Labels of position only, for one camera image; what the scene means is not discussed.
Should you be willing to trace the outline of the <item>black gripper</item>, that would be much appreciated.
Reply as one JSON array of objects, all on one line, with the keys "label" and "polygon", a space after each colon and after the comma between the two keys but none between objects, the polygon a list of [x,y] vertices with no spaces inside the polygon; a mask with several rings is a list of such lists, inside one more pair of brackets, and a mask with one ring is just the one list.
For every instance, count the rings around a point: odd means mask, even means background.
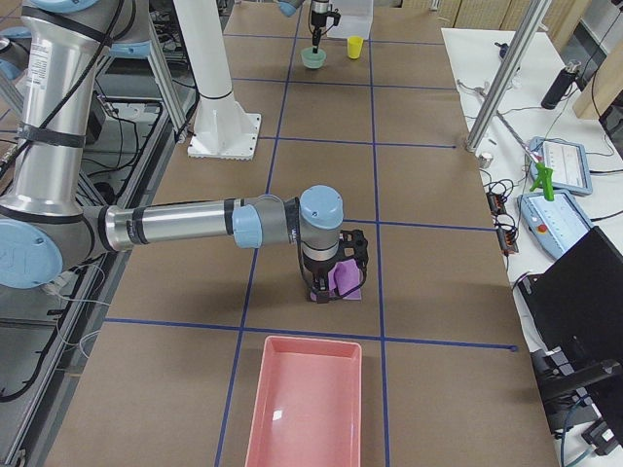
[{"label": "black gripper", "polygon": [[337,26],[340,23],[340,11],[331,10],[331,11],[319,13],[314,10],[311,10],[310,12],[310,26],[312,29],[312,33],[311,33],[312,52],[314,54],[318,53],[321,36],[322,36],[322,28],[327,27],[327,22],[329,20],[332,20],[331,27]]},{"label": "black gripper", "polygon": [[311,297],[328,304],[333,297],[361,297],[367,281],[368,240],[362,230],[341,230],[337,249],[328,259],[315,259],[301,247],[301,275]]}]

